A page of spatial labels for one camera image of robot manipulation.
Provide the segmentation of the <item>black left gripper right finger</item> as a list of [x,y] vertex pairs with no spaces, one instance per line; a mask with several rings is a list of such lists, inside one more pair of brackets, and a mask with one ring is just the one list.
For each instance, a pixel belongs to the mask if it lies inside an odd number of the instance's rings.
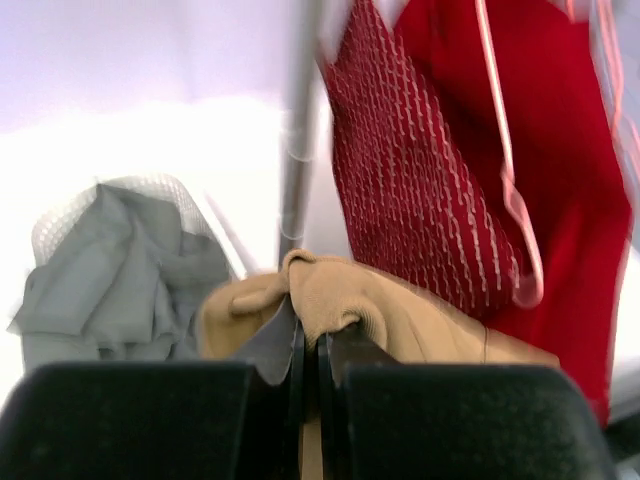
[[317,343],[328,479],[613,479],[582,394],[535,365],[402,364],[359,326]]

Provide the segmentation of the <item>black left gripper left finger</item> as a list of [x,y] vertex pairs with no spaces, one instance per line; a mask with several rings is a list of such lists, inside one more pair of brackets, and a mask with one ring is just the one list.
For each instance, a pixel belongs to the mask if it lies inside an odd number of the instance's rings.
[[284,300],[230,358],[55,363],[1,416],[5,479],[296,479],[304,332]]

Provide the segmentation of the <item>tan skirt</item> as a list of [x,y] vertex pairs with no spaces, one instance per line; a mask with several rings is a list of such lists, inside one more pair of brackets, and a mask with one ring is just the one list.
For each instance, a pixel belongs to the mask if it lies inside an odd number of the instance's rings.
[[559,364],[554,355],[489,329],[388,275],[301,249],[288,254],[280,272],[233,282],[204,301],[198,320],[202,355],[223,359],[236,353],[286,295],[302,321],[308,348],[325,333],[356,325],[405,363]]

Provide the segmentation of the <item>grey pleated skirt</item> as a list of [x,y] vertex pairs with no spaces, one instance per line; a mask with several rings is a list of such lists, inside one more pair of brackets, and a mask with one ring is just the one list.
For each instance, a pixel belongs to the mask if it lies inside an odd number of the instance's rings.
[[176,206],[99,184],[11,331],[26,370],[60,361],[194,360],[197,312],[231,269],[218,240],[184,231]]

